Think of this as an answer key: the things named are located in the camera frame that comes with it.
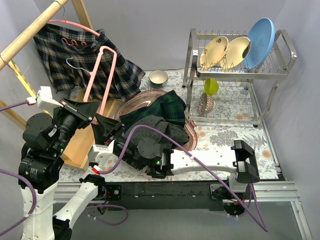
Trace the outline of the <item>green plaid skirt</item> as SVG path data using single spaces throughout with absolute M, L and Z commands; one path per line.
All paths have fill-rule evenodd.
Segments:
M 119 119 L 127 129 L 149 116 L 162 117 L 166 122 L 184 127 L 186 124 L 185 110 L 185 102 L 174 90 L 171 90 L 158 97 L 150 106 L 144 106 L 128 114 L 121 115 Z

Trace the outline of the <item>yellow hanger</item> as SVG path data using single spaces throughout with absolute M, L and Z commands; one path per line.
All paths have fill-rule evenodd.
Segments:
M 20 69 L 18 68 L 16 63 L 13 60 L 11 60 L 8 63 L 8 65 L 12 68 L 12 70 L 15 73 L 16 77 L 18 78 L 18 80 L 20 81 L 22 86 L 25 88 L 25 90 L 29 93 L 29 95 L 31 97 L 36 98 L 36 96 L 37 96 L 36 92 L 33 90 L 33 88 L 31 87 L 31 85 L 27 81 L 26 77 L 22 74 L 22 72 L 20 71 Z

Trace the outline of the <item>grey dotted skirt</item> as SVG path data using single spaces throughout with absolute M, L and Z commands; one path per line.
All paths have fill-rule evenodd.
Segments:
M 147 117 L 142 118 L 141 120 L 138 120 L 125 132 L 124 137 L 127 138 L 129 136 L 130 131 L 137 125 L 145 125 L 152 127 L 160 131 L 161 133 L 167 135 L 181 146 L 188 143 L 190 140 L 189 135 L 187 134 L 183 126 L 169 123 L 165 121 L 163 117 L 155 115 L 149 115 Z M 137 146 L 140 140 L 144 138 L 150 138 L 154 140 L 156 143 L 161 144 L 163 149 L 173 149 L 175 147 L 175 145 L 172 142 L 163 137 L 161 134 L 142 127 L 137 129 L 133 133 L 130 141 L 134 146 Z

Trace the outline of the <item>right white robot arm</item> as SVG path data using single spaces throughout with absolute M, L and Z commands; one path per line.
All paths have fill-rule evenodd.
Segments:
M 156 179 L 208 171 L 219 181 L 215 172 L 227 172 L 224 187 L 232 199 L 261 180 L 255 151 L 243 140 L 234 140 L 233 146 L 216 151 L 187 151 L 154 127 L 139 124 L 124 136 L 124 125 L 119 121 L 99 114 L 96 119 L 92 125 L 95 144 L 87 157 L 98 175 L 111 173 L 121 161 L 139 171 L 146 169 L 146 174 Z

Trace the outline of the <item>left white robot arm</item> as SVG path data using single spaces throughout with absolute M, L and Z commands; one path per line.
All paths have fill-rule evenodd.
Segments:
M 23 224 L 24 240 L 69 240 L 78 217 L 91 200 L 106 196 L 105 180 L 89 174 L 81 179 L 75 195 L 57 213 L 53 213 L 54 195 L 59 173 L 64 164 L 62 153 L 76 130 L 86 128 L 93 120 L 100 104 L 62 99 L 53 116 L 41 112 L 26 122 L 22 138 L 18 174 L 24 210 L 30 210 Z

